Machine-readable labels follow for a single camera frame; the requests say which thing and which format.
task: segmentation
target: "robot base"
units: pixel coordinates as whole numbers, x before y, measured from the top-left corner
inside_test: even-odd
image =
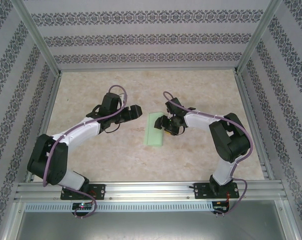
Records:
[[[198,182],[194,183],[193,186],[190,186],[190,188],[194,189],[195,199],[225,199],[227,198],[227,194],[229,194],[230,199],[240,197],[237,184],[234,182],[224,185],[217,195],[214,194],[209,185],[210,183],[208,182]]]
[[[89,184],[87,194],[93,196],[96,200],[104,200],[105,184]],[[91,200],[89,197],[67,190],[62,189],[61,200]]]

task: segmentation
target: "green sponge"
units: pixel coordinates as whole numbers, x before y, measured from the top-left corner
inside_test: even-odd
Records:
[[[164,113],[162,112],[154,112],[148,115],[144,138],[145,145],[154,147],[161,147],[163,145],[163,129],[154,128],[155,121],[163,115]]]

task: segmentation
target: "metal corner post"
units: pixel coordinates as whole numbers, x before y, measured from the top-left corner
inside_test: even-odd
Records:
[[[244,87],[242,76],[240,74],[235,73],[234,77],[235,77],[237,87],[239,89],[239,93],[240,93],[240,97],[241,97],[241,100],[243,103],[246,118],[249,123],[250,130],[252,132],[252,138],[255,143],[256,152],[259,156],[260,161],[262,161],[265,164],[265,168],[266,168],[269,179],[274,180],[275,178],[274,178],[274,175],[273,175],[273,172],[271,169],[271,165],[270,165],[270,162],[268,160],[268,157],[267,157],[264,145],[263,145],[262,137],[261,137],[258,127],[257,127],[253,109],[250,104],[250,100],[248,98],[247,92]]]
[[[271,0],[269,5],[267,6],[259,24],[257,25],[248,45],[246,46],[244,53],[242,54],[239,63],[236,66],[237,72],[241,73],[243,69],[245,68],[245,65],[247,61],[250,59],[255,46],[260,41],[265,29],[267,28],[267,25],[271,21],[271,18],[275,14],[277,8],[280,6],[280,3],[282,0]]]
[[[52,53],[50,52],[48,46],[46,45],[46,42],[42,37],[39,29],[37,28],[31,14],[27,10],[23,0],[11,0],[11,2],[14,8],[16,9],[17,13],[19,14],[20,18],[22,19],[23,23],[25,24],[26,28],[28,29],[29,33],[31,34],[37,47],[43,54],[45,61],[48,63],[51,70],[53,71],[54,76],[58,76],[60,70],[57,66],[57,63]]]
[[[61,78],[62,78],[62,73],[59,73],[56,76],[56,80],[54,82],[54,86],[53,86],[53,90],[52,90],[53,92],[52,92],[52,95],[49,99],[48,107],[47,107],[46,112],[45,112],[44,120],[43,120],[41,129],[40,129],[39,135],[45,134],[46,131],[47,131],[47,128],[49,126],[51,115],[52,115],[52,112],[53,112],[55,99],[56,99],[57,92],[59,90],[59,86],[60,86],[60,83],[61,83]],[[28,171],[25,182],[27,182],[27,183],[30,182],[31,178],[32,178],[32,174]]]

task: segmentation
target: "ventilated metal strip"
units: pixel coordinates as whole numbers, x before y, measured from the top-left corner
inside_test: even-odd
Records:
[[[46,202],[46,203],[27,203],[26,213],[63,213],[73,212],[72,202]],[[210,201],[195,201],[195,202],[100,202],[97,206],[97,212],[101,213],[119,213],[119,212],[195,212],[195,211],[212,211],[213,206]]]

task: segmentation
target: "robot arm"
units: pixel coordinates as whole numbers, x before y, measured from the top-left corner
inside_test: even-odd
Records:
[[[181,105],[177,98],[173,98],[172,101]],[[218,195],[225,186],[232,182],[232,169],[237,160],[245,155],[250,148],[249,140],[242,130],[223,120],[187,112],[170,102],[166,103],[166,107],[172,117],[162,116],[158,118],[155,122],[155,128],[162,129],[163,127],[165,131],[173,136],[179,135],[181,127],[184,129],[192,127],[211,132],[220,161],[210,177],[210,189],[215,195]],[[189,108],[189,110],[198,112],[195,108]],[[235,114],[229,113],[222,117],[242,126]]]
[[[68,154],[84,141],[102,133],[111,123],[121,124],[142,115],[141,107],[132,105],[125,107],[117,115],[100,121],[92,121],[100,117],[109,116],[118,110],[118,105],[122,105],[119,95],[107,93],[101,105],[97,105],[92,112],[79,122],[82,126],[71,131],[57,145],[52,153],[52,158],[47,175],[47,182],[51,185],[62,185],[82,192],[88,191],[89,180],[84,176],[67,169]],[[40,178],[44,177],[45,167],[49,153],[53,144],[67,131],[48,136],[43,134],[39,136],[33,149],[27,169]]]

